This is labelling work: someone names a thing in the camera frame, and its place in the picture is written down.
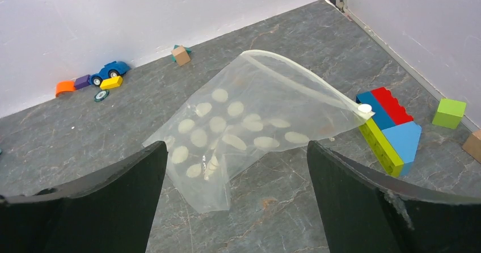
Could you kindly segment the clear polka dot zip bag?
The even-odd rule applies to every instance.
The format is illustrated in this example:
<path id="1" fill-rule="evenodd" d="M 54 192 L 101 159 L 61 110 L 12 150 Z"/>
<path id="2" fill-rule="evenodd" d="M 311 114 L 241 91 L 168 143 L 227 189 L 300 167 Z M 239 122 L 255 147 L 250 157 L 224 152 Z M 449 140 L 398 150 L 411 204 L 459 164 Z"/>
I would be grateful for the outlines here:
<path id="1" fill-rule="evenodd" d="M 254 49 L 192 94 L 144 146 L 166 144 L 168 177 L 206 213 L 228 210 L 231 179 L 267 153 L 334 137 L 373 115 L 300 64 Z"/>

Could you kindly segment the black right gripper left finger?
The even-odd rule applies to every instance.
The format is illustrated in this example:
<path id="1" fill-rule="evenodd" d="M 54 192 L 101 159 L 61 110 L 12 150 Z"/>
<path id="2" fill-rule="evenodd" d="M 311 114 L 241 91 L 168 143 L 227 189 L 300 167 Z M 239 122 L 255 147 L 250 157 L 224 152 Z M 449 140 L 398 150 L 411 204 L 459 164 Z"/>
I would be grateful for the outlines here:
<path id="1" fill-rule="evenodd" d="M 1 197 L 2 252 L 145 252 L 167 166 L 157 141 L 34 195 Z"/>

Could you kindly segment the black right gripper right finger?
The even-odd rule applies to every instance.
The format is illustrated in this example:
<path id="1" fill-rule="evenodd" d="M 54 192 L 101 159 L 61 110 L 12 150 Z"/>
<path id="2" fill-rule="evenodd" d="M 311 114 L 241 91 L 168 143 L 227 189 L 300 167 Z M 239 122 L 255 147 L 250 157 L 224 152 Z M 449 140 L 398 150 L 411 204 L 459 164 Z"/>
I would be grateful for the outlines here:
<path id="1" fill-rule="evenodd" d="M 479 252 L 480 199 L 439 192 L 310 141 L 307 164 L 331 252 Z"/>

